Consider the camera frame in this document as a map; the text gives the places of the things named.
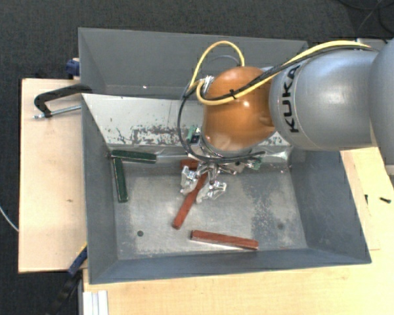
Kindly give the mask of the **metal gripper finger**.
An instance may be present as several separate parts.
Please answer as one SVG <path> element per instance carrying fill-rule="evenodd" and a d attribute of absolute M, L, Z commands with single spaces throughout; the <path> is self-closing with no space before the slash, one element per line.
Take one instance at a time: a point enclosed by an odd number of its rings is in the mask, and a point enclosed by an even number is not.
<path fill-rule="evenodd" d="M 197 194 L 196 202 L 202 203 L 204 200 L 215 200 L 222 195 L 227 189 L 226 182 L 215 180 L 203 185 Z"/>
<path fill-rule="evenodd" d="M 184 166 L 181 171 L 181 189 L 180 193 L 189 194 L 197 186 L 198 178 L 196 171 L 192 170 L 189 166 Z"/>

